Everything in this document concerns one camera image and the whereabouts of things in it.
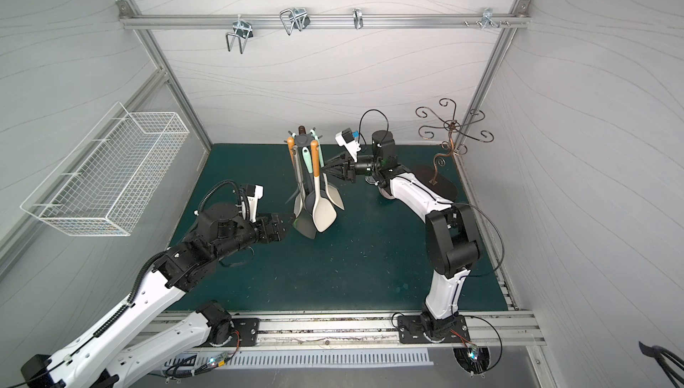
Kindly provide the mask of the grey turner mint handle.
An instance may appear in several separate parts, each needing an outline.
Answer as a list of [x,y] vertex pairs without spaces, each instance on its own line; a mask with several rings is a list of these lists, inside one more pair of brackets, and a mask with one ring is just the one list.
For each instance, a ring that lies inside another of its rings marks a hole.
[[297,179],[297,189],[299,190],[297,192],[296,199],[296,206],[298,208],[297,219],[294,222],[294,227],[306,238],[315,239],[317,230],[313,221],[313,217],[310,213],[308,213],[308,211],[306,211],[305,207],[306,194],[304,189],[304,179],[301,172],[301,163],[299,162],[299,157],[297,156],[297,146],[293,147],[293,152],[294,170]]

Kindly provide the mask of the cream spatula wooden handle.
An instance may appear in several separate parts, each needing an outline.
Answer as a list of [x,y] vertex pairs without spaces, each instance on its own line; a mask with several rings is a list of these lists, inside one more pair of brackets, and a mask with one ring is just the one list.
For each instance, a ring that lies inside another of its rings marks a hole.
[[321,165],[319,161],[319,143],[313,140],[310,145],[312,153],[313,176],[315,185],[315,202],[313,203],[313,223],[319,232],[329,229],[337,219],[337,212],[329,199],[322,196]]

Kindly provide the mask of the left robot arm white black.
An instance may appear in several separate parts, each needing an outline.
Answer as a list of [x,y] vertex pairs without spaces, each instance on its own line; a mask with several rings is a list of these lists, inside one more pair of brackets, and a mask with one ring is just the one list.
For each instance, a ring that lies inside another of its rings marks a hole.
[[258,185],[220,181],[178,242],[127,247],[109,263],[94,240],[31,251],[1,288],[2,386],[129,386],[192,347],[224,343],[228,311],[212,300],[173,329],[139,335],[235,254],[285,240],[294,213],[263,212],[263,195]]

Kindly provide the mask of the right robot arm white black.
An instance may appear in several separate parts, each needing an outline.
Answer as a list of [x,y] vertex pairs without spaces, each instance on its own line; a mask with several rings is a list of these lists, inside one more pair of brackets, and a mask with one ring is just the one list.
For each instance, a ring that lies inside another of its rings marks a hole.
[[435,155],[433,177],[428,179],[424,165],[413,170],[399,162],[397,144],[388,128],[373,133],[370,154],[363,152],[366,140],[361,127],[344,129],[336,133],[334,140],[342,151],[338,156],[322,159],[319,172],[350,182],[362,175],[384,198],[403,203],[423,222],[433,275],[419,316],[420,330],[432,343],[456,336],[456,330],[465,325],[465,317],[459,313],[465,282],[493,276],[503,264],[500,258],[488,272],[472,272],[486,250],[477,215],[486,214],[473,204],[449,197],[454,185],[438,171],[441,161],[448,156],[446,153]]

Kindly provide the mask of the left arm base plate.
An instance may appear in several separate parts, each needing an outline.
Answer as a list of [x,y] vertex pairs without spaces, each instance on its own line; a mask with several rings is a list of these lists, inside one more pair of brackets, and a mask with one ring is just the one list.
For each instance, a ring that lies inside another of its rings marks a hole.
[[236,318],[212,327],[208,339],[201,347],[227,348],[252,347],[257,344],[260,319]]

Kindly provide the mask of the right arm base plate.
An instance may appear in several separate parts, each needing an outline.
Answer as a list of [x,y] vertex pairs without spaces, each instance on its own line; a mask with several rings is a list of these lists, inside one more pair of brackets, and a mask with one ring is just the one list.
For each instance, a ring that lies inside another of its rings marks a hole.
[[392,318],[399,342],[403,345],[423,343],[469,343],[470,332],[465,317],[459,314],[435,320],[428,312],[420,315],[398,313]]

